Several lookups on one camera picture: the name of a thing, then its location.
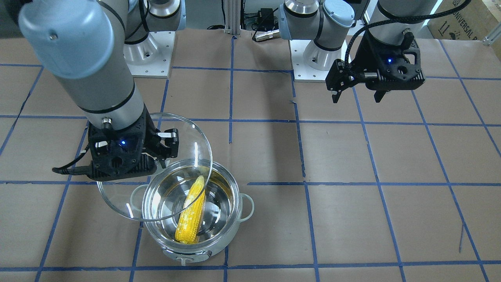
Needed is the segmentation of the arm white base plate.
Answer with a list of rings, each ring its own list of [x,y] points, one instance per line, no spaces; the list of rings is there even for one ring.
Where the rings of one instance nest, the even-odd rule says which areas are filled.
[[[298,82],[324,83],[334,60],[343,59],[347,48],[345,40],[336,51],[322,50],[312,40],[290,40],[289,43],[294,79]]]
[[[123,55],[132,76],[162,79],[170,77],[176,36],[174,31],[153,32],[140,43],[125,44]]]

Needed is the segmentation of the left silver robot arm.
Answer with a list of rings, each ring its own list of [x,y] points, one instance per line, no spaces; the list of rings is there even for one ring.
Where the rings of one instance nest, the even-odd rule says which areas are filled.
[[[279,33],[286,40],[308,40],[307,63],[327,71],[333,103],[357,84],[381,102],[387,92],[415,90],[425,82],[415,30],[429,15],[431,0],[378,0],[355,57],[339,57],[350,28],[365,11],[365,0],[285,0],[279,6]]]

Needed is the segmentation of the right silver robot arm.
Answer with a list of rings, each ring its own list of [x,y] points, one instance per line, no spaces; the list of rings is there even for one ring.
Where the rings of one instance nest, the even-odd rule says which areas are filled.
[[[132,128],[147,114],[123,54],[152,31],[186,26],[182,0],[32,0],[18,12],[20,32],[45,69],[111,148],[142,152],[146,130]]]

